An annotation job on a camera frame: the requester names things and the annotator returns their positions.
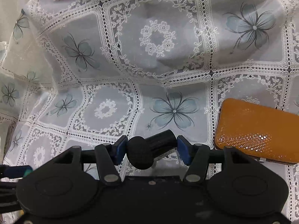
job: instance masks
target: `black cylindrical handle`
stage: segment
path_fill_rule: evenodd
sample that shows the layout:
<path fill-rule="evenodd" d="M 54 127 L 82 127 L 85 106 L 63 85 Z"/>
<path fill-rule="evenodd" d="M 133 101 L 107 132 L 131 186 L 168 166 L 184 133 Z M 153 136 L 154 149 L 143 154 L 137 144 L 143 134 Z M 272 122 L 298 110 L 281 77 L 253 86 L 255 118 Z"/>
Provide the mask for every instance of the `black cylindrical handle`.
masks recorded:
<path fill-rule="evenodd" d="M 130 163 L 138 169 L 148 169 L 154 158 L 176 148 L 176 138 L 171 130 L 166 130 L 144 139 L 141 136 L 131 138 L 126 145 Z"/>

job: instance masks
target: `glossy textured surface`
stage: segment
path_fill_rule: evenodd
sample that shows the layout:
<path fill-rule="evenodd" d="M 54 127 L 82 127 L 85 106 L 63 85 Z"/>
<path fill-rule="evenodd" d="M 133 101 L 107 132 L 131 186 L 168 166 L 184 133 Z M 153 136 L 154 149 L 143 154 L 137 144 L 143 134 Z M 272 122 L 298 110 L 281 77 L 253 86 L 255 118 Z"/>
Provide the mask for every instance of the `glossy textured surface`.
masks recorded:
<path fill-rule="evenodd" d="M 215 144 L 271 160 L 299 162 L 299 116 L 237 99 L 222 103 Z"/>

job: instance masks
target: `orange case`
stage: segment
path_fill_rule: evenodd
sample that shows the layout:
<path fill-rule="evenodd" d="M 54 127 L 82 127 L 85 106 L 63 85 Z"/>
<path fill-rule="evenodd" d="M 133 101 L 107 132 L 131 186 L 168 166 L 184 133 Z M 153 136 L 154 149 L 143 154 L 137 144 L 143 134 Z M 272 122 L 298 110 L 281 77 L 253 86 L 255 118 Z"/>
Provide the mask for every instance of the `orange case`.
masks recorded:
<path fill-rule="evenodd" d="M 299 116 L 237 99 L 222 103 L 215 144 L 275 161 L 299 162 Z"/>

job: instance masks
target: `black object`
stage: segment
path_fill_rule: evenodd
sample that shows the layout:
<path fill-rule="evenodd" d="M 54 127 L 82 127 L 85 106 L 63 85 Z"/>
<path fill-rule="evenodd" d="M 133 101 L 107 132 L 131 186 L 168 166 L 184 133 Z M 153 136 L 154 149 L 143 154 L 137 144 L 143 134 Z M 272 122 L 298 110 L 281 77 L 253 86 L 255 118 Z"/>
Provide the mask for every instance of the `black object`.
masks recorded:
<path fill-rule="evenodd" d="M 152 155 L 168 150 L 171 133 L 155 136 L 159 143 L 149 141 L 152 147 L 146 154 L 150 156 L 149 149 Z M 180 155 L 191 161 L 183 181 L 178 176 L 126 176 L 121 182 L 112 160 L 118 157 L 110 144 L 89 151 L 68 149 L 14 186 L 14 200 L 25 211 L 16 223 L 290 223 L 280 213 L 288 197 L 281 177 L 238 149 L 192 146 L 183 136 L 177 142 Z M 127 150 L 133 148 L 135 164 L 144 166 L 135 143 L 125 144 Z M 206 180 L 208 164 L 217 162 L 223 163 L 222 172 Z M 83 163 L 97 163 L 100 181 L 82 171 Z M 6 210 L 0 207 L 1 213 Z"/>
<path fill-rule="evenodd" d="M 135 136 L 127 143 L 127 157 L 135 168 L 148 169 L 153 165 L 154 158 L 175 148 L 176 145 L 176 138 L 171 130 L 146 139 Z"/>

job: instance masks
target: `orange wallet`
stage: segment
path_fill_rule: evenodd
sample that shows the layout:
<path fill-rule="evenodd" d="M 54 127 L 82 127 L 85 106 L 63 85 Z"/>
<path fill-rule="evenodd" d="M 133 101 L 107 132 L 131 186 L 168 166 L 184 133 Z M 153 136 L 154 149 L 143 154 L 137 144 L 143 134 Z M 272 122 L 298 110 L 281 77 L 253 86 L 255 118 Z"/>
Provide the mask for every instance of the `orange wallet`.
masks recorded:
<path fill-rule="evenodd" d="M 234 146 L 247 155 L 299 162 L 299 116 L 237 99 L 222 103 L 215 135 L 220 149 Z"/>

